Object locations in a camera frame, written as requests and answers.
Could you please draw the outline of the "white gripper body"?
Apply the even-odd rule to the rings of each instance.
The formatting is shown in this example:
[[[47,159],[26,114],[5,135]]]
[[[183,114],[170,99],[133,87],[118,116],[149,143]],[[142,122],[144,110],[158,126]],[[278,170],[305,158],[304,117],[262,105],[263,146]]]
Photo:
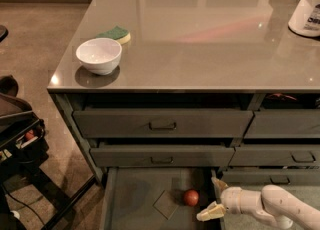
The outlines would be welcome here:
[[[221,203],[231,214],[257,215],[263,210],[261,193],[240,187],[229,187],[220,196]]]

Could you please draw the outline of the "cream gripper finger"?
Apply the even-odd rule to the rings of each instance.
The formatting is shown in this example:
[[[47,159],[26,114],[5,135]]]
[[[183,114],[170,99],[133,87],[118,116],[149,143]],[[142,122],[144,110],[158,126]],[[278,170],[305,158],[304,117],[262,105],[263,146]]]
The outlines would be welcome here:
[[[216,201],[212,202],[206,209],[196,215],[196,219],[201,222],[222,218],[226,214],[226,208]]]
[[[224,190],[226,190],[228,188],[228,184],[225,183],[224,181],[216,178],[216,177],[212,177],[211,181],[213,183],[213,185],[215,186],[215,189],[219,192],[222,193]]]

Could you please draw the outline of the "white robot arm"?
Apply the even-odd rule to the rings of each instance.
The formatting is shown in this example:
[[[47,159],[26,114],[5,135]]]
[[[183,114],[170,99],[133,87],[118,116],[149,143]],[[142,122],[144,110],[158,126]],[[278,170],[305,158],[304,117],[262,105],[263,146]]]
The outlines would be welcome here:
[[[294,223],[304,230],[320,230],[320,211],[277,185],[252,191],[230,187],[216,177],[211,180],[220,191],[220,202],[214,201],[199,212],[198,221],[222,218],[226,213],[243,214],[281,230],[288,230]]]

